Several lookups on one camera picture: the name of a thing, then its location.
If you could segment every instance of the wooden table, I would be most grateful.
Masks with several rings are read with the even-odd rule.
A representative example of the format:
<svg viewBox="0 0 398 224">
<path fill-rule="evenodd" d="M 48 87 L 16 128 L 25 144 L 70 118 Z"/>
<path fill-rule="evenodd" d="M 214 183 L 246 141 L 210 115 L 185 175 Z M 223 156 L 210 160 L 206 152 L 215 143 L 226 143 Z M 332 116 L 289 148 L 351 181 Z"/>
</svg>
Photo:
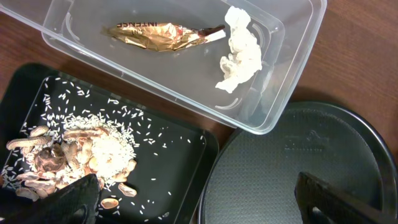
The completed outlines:
<svg viewBox="0 0 398 224">
<path fill-rule="evenodd" d="M 233 129 L 109 76 L 53 48 L 41 33 L 0 14 L 0 96 L 13 72 L 39 62 L 217 135 Z M 327 100 L 364 116 L 398 156 L 398 2 L 329 0 L 317 41 L 293 100 Z"/>
</svg>

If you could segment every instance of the crumpled foil wrapper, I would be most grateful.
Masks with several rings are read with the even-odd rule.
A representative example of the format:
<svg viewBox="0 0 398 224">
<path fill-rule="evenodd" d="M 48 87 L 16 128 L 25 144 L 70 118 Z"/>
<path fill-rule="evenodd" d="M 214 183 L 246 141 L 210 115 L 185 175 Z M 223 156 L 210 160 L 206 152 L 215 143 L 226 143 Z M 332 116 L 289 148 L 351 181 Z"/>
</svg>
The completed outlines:
<svg viewBox="0 0 398 224">
<path fill-rule="evenodd" d="M 126 44 L 158 52 L 186 49 L 226 36 L 224 25 L 215 28 L 189 29 L 173 23 L 122 22 L 105 33 Z"/>
</svg>

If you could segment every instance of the clear plastic bin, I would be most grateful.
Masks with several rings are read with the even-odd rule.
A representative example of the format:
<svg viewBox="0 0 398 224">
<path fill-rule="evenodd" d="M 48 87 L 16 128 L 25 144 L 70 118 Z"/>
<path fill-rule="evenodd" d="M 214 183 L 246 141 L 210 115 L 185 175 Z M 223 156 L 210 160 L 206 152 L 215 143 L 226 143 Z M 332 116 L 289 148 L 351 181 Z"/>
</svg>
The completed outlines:
<svg viewBox="0 0 398 224">
<path fill-rule="evenodd" d="M 44 33 L 51 46 L 170 101 L 255 134 L 269 132 L 310 54 L 326 0 L 0 0 L 1 10 Z M 176 52 L 153 52 L 101 34 L 120 22 L 174 22 L 191 28 L 226 24 L 230 6 L 252 18 L 262 70 L 232 94 L 220 58 L 227 38 Z"/>
</svg>

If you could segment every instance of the black round tray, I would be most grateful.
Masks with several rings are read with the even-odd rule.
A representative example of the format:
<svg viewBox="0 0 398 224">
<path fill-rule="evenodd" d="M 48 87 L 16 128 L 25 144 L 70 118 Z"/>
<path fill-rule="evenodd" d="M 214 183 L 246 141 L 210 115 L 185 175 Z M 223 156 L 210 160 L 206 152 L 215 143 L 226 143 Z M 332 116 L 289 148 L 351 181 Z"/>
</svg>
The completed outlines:
<svg viewBox="0 0 398 224">
<path fill-rule="evenodd" d="M 308 101 L 289 104 L 269 134 L 234 134 L 212 170 L 198 222 L 302 223 L 299 172 L 397 216 L 397 169 L 380 134 L 350 110 Z"/>
</svg>

